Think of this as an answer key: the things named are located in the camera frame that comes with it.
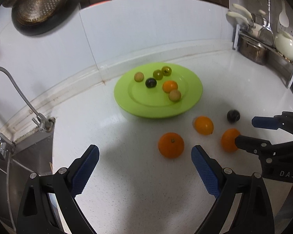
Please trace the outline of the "large orange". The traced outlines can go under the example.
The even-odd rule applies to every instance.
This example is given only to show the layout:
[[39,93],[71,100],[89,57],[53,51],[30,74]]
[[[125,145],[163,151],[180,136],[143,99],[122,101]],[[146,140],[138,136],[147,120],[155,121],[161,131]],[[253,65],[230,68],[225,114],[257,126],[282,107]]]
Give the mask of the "large orange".
[[235,128],[227,129],[221,138],[222,149],[227,153],[234,153],[238,150],[235,145],[235,139],[240,135],[240,132]]
[[185,148],[183,138],[177,133],[163,134],[158,141],[158,150],[168,159],[176,159],[182,155]]

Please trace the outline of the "tan longan fruit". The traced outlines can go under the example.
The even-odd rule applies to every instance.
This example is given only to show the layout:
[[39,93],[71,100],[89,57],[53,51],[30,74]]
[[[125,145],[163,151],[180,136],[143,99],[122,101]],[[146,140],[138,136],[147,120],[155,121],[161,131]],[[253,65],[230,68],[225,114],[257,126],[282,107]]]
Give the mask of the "tan longan fruit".
[[142,82],[144,80],[144,74],[142,72],[135,73],[134,80],[136,82]]
[[171,90],[171,92],[169,93],[169,99],[173,102],[180,101],[181,97],[181,92],[177,89]]

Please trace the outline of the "small orange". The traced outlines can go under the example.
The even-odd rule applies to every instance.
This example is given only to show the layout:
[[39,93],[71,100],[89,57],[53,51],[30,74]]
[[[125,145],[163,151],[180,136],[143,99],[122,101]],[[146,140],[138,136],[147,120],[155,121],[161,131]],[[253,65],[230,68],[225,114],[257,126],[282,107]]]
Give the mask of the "small orange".
[[175,82],[173,80],[165,81],[162,84],[162,90],[165,93],[170,93],[172,90],[177,90],[177,89],[178,89],[178,84],[177,84],[177,82]]

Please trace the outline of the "green tomato with stem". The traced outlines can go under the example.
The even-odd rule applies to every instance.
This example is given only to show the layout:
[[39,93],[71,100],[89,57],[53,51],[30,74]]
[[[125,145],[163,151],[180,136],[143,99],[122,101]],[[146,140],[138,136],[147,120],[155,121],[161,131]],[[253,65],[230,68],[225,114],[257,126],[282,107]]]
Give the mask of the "green tomato with stem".
[[164,76],[170,76],[172,73],[172,69],[169,66],[163,66],[161,71]]

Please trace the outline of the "green tomato round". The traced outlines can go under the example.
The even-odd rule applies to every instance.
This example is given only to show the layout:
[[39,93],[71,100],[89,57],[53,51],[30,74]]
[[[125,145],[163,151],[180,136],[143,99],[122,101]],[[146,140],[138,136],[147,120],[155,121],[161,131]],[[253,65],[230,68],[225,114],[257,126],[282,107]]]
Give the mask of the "green tomato round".
[[163,72],[161,70],[154,70],[153,78],[156,80],[161,80],[163,78]]

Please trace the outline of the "dark plum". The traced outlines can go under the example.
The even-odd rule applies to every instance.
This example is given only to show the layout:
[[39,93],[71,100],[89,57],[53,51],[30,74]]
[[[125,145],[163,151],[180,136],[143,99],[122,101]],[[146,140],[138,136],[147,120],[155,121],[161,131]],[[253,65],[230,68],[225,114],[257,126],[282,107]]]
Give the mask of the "dark plum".
[[240,112],[235,109],[229,110],[227,113],[227,120],[230,124],[238,122],[240,117]]
[[145,85],[147,88],[154,88],[157,85],[157,81],[154,78],[147,78]]

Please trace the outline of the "large chrome kitchen faucet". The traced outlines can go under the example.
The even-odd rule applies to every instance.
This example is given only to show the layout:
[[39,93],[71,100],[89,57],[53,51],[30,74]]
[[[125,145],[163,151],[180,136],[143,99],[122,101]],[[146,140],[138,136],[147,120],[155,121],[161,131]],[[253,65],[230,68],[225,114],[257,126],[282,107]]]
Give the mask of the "large chrome kitchen faucet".
[[5,160],[7,152],[15,151],[15,143],[10,141],[4,134],[0,132],[0,159]]

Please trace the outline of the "stainless steel sink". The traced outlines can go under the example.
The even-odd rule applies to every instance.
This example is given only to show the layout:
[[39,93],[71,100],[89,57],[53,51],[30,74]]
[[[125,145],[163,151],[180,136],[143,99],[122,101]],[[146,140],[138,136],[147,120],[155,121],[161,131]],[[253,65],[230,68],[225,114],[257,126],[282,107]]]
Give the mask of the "stainless steel sink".
[[0,221],[14,232],[22,193],[33,172],[52,174],[53,133],[36,132],[20,139],[11,155],[0,160]]

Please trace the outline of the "yellow orange small citrus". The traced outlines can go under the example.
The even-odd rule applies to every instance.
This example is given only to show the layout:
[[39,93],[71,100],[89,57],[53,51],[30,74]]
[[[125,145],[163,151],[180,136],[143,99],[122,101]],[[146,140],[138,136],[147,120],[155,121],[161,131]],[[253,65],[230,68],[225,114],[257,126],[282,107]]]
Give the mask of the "yellow orange small citrus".
[[194,121],[194,128],[201,135],[210,135],[214,131],[214,124],[210,118],[199,116]]

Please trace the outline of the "cream ceramic jug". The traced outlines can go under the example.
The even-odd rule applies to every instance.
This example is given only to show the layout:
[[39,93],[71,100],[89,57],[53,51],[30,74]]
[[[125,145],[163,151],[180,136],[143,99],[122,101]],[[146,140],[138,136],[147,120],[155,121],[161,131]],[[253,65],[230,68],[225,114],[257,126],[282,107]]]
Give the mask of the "cream ceramic jug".
[[279,53],[293,62],[293,36],[280,30],[275,36],[274,46]]

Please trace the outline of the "steel pot on rack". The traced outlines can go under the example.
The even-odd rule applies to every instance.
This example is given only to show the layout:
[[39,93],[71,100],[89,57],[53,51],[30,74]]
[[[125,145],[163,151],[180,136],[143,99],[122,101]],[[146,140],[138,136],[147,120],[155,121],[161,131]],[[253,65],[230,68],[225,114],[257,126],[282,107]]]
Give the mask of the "steel pot on rack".
[[258,41],[254,41],[247,36],[239,35],[237,48],[238,52],[247,59],[262,66],[267,64],[268,50]]

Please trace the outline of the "metal dish rack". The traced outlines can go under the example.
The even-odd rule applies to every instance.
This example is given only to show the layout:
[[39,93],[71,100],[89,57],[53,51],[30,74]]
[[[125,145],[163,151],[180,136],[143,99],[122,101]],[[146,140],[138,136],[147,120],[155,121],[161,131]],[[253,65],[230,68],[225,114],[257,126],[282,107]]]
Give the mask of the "metal dish rack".
[[280,54],[275,48],[272,48],[258,39],[252,37],[248,33],[244,32],[244,26],[236,25],[234,32],[233,48],[237,51],[237,45],[239,40],[239,35],[247,36],[254,41],[258,41],[268,50],[268,61],[265,66],[273,70],[281,79],[286,88],[290,88],[293,83],[293,62],[289,61],[286,57]]

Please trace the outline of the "metal spatula hanging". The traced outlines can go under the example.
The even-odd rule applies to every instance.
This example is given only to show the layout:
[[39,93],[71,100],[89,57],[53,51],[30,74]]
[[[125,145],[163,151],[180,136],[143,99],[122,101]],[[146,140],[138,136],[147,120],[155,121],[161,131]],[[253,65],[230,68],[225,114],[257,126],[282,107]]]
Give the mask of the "metal spatula hanging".
[[271,29],[271,0],[267,0],[268,20],[265,27],[258,32],[258,38],[266,45],[272,46],[274,43],[274,34]]

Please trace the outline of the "thin gooseneck faucet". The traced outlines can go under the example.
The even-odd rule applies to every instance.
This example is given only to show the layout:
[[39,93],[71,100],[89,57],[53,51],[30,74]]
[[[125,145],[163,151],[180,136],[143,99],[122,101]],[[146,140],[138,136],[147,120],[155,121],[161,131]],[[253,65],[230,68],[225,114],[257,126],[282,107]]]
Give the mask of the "thin gooseneck faucet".
[[36,118],[33,118],[32,121],[37,125],[37,127],[40,130],[44,130],[46,132],[50,132],[54,127],[54,121],[52,119],[47,119],[42,113],[39,113],[34,106],[30,103],[30,101],[26,98],[26,96],[23,94],[17,83],[15,82],[12,75],[9,73],[9,71],[3,67],[0,66],[0,72],[4,73],[12,85],[14,86],[15,90],[18,92],[18,94],[21,96],[23,101],[26,103],[26,105],[31,109],[31,111],[36,115]]

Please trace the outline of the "white rice paddle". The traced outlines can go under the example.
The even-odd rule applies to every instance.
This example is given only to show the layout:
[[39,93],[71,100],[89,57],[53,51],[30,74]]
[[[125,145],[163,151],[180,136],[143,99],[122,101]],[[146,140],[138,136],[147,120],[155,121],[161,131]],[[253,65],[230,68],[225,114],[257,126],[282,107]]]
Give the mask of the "white rice paddle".
[[279,14],[279,22],[283,27],[288,28],[289,27],[289,18],[286,14],[285,1],[281,0],[281,2],[282,2],[282,10]]

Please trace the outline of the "green plate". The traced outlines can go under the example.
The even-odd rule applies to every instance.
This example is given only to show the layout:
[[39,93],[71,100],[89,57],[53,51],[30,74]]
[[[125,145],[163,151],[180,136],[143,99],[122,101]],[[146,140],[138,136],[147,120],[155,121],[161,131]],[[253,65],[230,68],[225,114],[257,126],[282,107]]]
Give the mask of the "green plate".
[[[144,79],[153,76],[153,72],[168,66],[172,69],[170,76],[164,76],[153,88],[147,88],[146,82],[137,82],[134,75],[144,74]],[[171,101],[169,94],[162,89],[163,83],[172,80],[177,83],[181,93],[179,101]],[[168,118],[177,116],[192,108],[203,93],[199,77],[184,66],[173,63],[154,62],[137,66],[121,76],[114,88],[116,103],[126,112],[143,118]]]

